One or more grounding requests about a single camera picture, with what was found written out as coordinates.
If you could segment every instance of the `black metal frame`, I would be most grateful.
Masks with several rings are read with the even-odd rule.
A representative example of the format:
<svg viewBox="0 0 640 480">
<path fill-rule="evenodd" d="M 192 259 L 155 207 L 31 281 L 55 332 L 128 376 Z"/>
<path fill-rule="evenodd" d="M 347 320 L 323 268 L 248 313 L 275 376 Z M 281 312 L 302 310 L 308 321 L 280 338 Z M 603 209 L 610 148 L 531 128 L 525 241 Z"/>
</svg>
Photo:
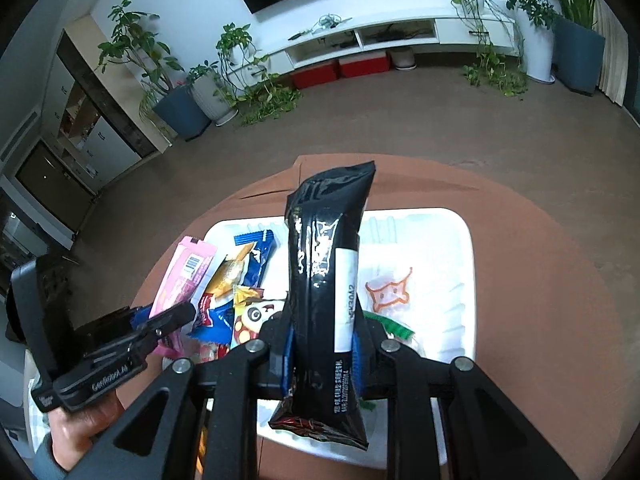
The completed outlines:
<svg viewBox="0 0 640 480">
<path fill-rule="evenodd" d="M 356 313 L 364 357 L 364 399 L 388 399 L 389 480 L 440 477 L 429 399 L 440 404 L 453 480 L 576 480 L 500 389 L 466 357 L 443 364 L 386 338 Z M 282 399 L 290 376 L 290 313 L 225 358 L 177 360 L 149 386 L 79 462 L 68 480 L 193 478 L 207 398 L 204 480 L 257 478 L 257 399 Z"/>
<path fill-rule="evenodd" d="M 66 312 L 66 263 L 41 256 L 14 269 L 8 311 L 17 312 L 22 333 L 40 372 L 31 391 L 39 410 L 82 410 L 146 368 L 158 340 L 195 316 L 183 302 L 132 329 L 134 310 L 122 308 L 74 330 Z"/>
</svg>

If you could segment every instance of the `screw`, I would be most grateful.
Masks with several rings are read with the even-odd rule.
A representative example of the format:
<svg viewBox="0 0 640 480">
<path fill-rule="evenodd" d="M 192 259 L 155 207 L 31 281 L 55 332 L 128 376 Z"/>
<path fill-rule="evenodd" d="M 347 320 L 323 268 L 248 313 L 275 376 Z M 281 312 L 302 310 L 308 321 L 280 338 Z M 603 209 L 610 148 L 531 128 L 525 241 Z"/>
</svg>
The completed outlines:
<svg viewBox="0 0 640 480">
<path fill-rule="evenodd" d="M 397 352 L 400 349 L 400 343 L 395 339 L 385 339 L 380 343 L 380 348 L 389 353 Z"/>
<path fill-rule="evenodd" d="M 246 342 L 244 347 L 252 354 L 259 352 L 264 348 L 264 341 L 262 339 L 251 339 Z"/>
<path fill-rule="evenodd" d="M 474 367 L 474 362 L 468 357 L 457 357 L 453 364 L 461 372 L 468 372 Z"/>
<path fill-rule="evenodd" d="M 189 361 L 188 359 L 178 359 L 174 361 L 174 364 L 171 365 L 171 368 L 175 373 L 183 374 L 189 371 L 189 368 L 191 368 L 191 361 Z"/>
</svg>

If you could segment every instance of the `hanging vine plant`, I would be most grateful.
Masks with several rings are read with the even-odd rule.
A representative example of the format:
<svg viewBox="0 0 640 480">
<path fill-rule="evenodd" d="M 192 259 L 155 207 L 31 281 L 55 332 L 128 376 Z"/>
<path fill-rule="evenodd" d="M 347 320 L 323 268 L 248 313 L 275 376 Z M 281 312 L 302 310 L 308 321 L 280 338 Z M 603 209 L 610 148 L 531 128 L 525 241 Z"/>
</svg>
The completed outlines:
<svg viewBox="0 0 640 480">
<path fill-rule="evenodd" d="M 265 64 L 269 56 L 258 56 L 254 40 L 248 32 L 249 25 L 236 27 L 229 23 L 223 27 L 223 33 L 216 44 L 220 62 L 220 76 L 224 80 L 220 92 L 232 105 L 244 103 L 242 124 L 254 124 L 267 118 L 277 119 L 281 113 L 296 107 L 300 91 L 277 82 L 280 74 L 269 73 Z M 234 50 L 242 52 L 240 70 L 232 63 Z M 244 67 L 251 67 L 252 81 L 247 81 Z"/>
<path fill-rule="evenodd" d="M 470 33 L 478 38 L 477 60 L 473 65 L 465 66 L 463 69 L 469 84 L 480 86 L 485 83 L 506 96 L 516 96 L 526 92 L 528 79 L 520 70 L 520 57 L 518 56 L 515 69 L 507 66 L 507 57 L 495 49 L 489 31 L 482 21 L 481 5 L 484 5 L 484 8 L 488 9 L 507 30 L 497 4 L 492 0 L 452 0 L 451 3 L 456 7 L 458 17 L 470 29 Z"/>
</svg>

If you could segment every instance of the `orange cartoon drawing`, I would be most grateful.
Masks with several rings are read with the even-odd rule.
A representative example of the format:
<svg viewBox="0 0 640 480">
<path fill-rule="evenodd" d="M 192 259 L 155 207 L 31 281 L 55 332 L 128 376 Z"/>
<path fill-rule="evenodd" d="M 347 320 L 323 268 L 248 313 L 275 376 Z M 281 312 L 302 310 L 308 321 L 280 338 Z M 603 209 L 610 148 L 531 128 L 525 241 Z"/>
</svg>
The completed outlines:
<svg viewBox="0 0 640 480">
<path fill-rule="evenodd" d="M 378 313 L 383 308 L 393 306 L 398 303 L 409 303 L 409 293 L 406 291 L 406 282 L 414 271 L 413 267 L 409 267 L 409 273 L 399 282 L 389 282 L 380 288 L 371 288 L 370 282 L 365 283 L 364 287 L 371 296 L 373 301 L 373 312 Z"/>
</svg>

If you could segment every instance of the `barcode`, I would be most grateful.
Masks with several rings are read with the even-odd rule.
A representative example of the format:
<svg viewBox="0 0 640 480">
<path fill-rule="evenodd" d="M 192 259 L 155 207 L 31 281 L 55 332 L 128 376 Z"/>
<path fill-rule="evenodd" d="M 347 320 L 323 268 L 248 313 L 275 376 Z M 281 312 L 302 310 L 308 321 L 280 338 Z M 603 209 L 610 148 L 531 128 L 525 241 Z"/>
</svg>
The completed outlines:
<svg viewBox="0 0 640 480">
<path fill-rule="evenodd" d="M 200 267 L 201 263 L 202 258 L 200 256 L 197 256 L 196 254 L 190 254 L 190 256 L 187 258 L 186 263 L 184 264 L 184 267 L 182 268 L 182 276 L 190 280 L 196 270 L 198 270 L 198 267 Z"/>
</svg>

